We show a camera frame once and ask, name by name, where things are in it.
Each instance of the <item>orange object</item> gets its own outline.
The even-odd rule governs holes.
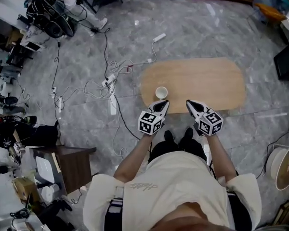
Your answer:
[[[272,6],[268,6],[263,3],[256,3],[255,5],[259,7],[260,11],[271,23],[280,23],[281,21],[286,20],[286,16]]]

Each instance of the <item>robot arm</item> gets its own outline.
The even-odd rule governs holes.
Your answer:
[[[149,135],[153,135],[160,130],[165,121],[169,105],[168,100],[151,103],[145,111],[141,112],[138,118],[138,130]]]
[[[214,135],[222,129],[223,118],[205,103],[196,100],[186,100],[190,115],[195,118],[194,127],[199,135]]]

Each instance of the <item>gray tile floor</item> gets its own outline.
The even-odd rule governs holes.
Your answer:
[[[288,129],[289,82],[277,79],[273,57],[285,45],[276,32],[265,28],[252,14],[250,6],[212,0],[124,0],[103,7],[98,16],[108,18],[108,62],[132,59],[135,62],[153,58],[152,39],[161,33],[167,36],[156,43],[158,61],[193,57],[228,57],[236,62],[246,82],[246,102],[236,110],[223,111],[224,127],[219,137],[231,156],[238,172],[258,175],[265,162],[266,146]],[[88,80],[104,80],[105,37],[90,37],[79,26],[73,38],[62,39],[59,70],[54,86],[58,95],[67,98],[75,88]],[[48,48],[27,62],[19,78],[29,91],[29,114],[39,122],[53,125],[54,104],[49,96],[56,63],[57,44],[49,41]],[[137,118],[144,109],[139,85],[141,73],[149,64],[135,65],[132,74],[118,77],[115,94],[127,125],[137,135]],[[92,83],[89,88],[96,88]],[[78,90],[66,102],[60,120],[62,142],[70,146],[96,146],[91,157],[93,173],[113,174],[121,162],[112,150],[112,138],[118,126],[118,117],[110,114],[109,101],[93,99]],[[168,115],[163,130],[171,129],[179,140],[185,129],[193,124],[189,114]],[[160,131],[155,143],[163,137]],[[130,152],[136,139],[121,126],[114,140],[117,153],[122,147]],[[266,176],[258,179],[263,201],[261,223],[270,221],[280,204],[289,197],[289,188],[278,191]],[[81,223],[83,200],[76,206],[76,224]]]

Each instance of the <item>wooden table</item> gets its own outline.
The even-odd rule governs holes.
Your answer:
[[[96,148],[55,146],[33,148],[33,152],[35,158],[39,156],[51,163],[55,183],[59,185],[63,195],[67,195],[91,182],[89,154],[96,152]],[[56,171],[53,153],[61,172]]]
[[[169,114],[187,113],[186,100],[206,103],[213,110],[244,104],[245,85],[237,65],[225,57],[157,62],[141,78],[140,91],[148,106],[158,98],[157,87],[168,89]]]

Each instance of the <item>black pants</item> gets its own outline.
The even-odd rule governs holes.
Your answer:
[[[188,140],[186,138],[182,138],[179,145],[175,142],[163,141],[158,143],[152,150],[150,158],[148,162],[150,163],[153,159],[162,156],[169,152],[177,152],[177,151],[185,151],[187,153],[191,153],[193,155],[199,156],[205,161],[207,161],[207,157],[204,154],[202,146],[196,140]]]

